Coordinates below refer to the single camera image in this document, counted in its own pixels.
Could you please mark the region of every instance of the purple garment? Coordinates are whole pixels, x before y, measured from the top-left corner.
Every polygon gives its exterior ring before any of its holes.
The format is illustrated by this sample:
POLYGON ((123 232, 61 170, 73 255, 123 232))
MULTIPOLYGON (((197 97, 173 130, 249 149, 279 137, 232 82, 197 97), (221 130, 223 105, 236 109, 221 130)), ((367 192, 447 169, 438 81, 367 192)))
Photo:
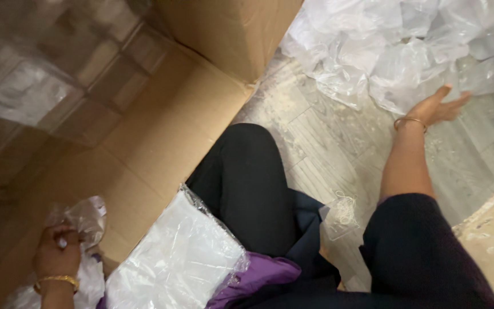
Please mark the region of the purple garment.
POLYGON ((247 256, 249 268, 237 273, 237 280, 213 297, 205 309, 222 309, 229 301, 245 298, 266 284, 291 283, 300 276, 300 266, 284 257, 271 258, 254 252, 247 252, 247 256))

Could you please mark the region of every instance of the person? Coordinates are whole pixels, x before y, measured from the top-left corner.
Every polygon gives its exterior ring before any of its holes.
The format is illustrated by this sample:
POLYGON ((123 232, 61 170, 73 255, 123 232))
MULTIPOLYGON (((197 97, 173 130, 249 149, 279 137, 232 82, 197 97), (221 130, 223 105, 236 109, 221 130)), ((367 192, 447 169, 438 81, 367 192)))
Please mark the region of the person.
MULTIPOLYGON (((254 124, 228 127, 187 185, 252 254, 253 269, 264 272, 244 276, 254 289, 236 289, 242 295, 219 294, 227 301, 213 305, 494 308, 488 282, 440 212, 424 157, 427 128, 454 120, 470 98, 463 93, 442 103, 450 90, 450 85, 443 86, 394 123, 397 135, 383 170, 381 201, 360 246, 373 279, 371 293, 337 290, 340 273, 319 254, 321 203, 287 188, 270 133, 254 124)), ((34 265, 39 278, 75 276, 77 232, 62 226, 48 228, 34 265), (65 249, 56 245, 57 235, 65 237, 65 249)), ((43 281, 41 294, 44 309, 73 307, 73 286, 68 282, 43 281)))

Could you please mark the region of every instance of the hand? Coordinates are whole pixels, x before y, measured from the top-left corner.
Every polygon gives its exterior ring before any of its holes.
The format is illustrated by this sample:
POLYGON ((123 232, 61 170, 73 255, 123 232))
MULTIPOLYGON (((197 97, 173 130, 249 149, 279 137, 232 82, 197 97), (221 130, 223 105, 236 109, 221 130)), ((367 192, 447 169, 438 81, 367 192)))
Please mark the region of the hand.
MULTIPOLYGON (((43 231, 36 255, 33 258, 33 269, 38 279, 46 276, 72 276, 75 278, 80 260, 77 231, 67 225, 57 225, 43 231), (60 238, 67 242, 65 248, 58 245, 60 238)), ((44 286, 48 285, 47 283, 55 282, 53 280, 42 282, 42 291, 44 286)))
MULTIPOLYGON (((471 93, 469 91, 465 91, 461 94, 460 98, 451 102, 442 103, 443 98, 445 98, 451 91, 451 87, 452 86, 450 84, 443 85, 436 91, 435 94, 415 105, 407 113, 406 117, 418 119, 428 127, 444 120, 455 120, 460 114, 463 105, 468 103, 468 100, 470 100, 471 93)), ((400 125, 405 123, 414 122, 402 121, 400 122, 400 125)))

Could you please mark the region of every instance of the tiled floor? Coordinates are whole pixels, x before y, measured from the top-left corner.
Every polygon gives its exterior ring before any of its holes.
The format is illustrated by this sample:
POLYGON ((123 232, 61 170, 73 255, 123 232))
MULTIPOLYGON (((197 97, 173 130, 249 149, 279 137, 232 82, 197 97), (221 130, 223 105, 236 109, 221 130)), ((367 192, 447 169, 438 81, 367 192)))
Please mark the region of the tiled floor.
MULTIPOLYGON (((290 187, 323 203, 336 200, 337 191, 356 198, 361 228, 329 248, 348 290, 368 291, 371 284, 357 247, 377 203, 393 120, 371 101, 357 112, 322 95, 300 65, 279 51, 234 120, 270 130, 290 187)), ((459 119, 432 127, 426 148, 440 207, 451 225, 458 224, 494 193, 494 95, 473 98, 459 119)))

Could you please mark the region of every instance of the knee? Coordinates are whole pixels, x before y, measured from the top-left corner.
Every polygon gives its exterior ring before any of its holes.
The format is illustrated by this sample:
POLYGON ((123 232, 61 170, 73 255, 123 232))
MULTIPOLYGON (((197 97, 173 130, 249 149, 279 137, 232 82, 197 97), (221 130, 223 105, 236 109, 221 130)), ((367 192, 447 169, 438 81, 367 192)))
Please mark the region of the knee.
POLYGON ((227 140, 248 145, 275 144, 270 132, 261 125, 238 123, 229 126, 223 133, 227 140))

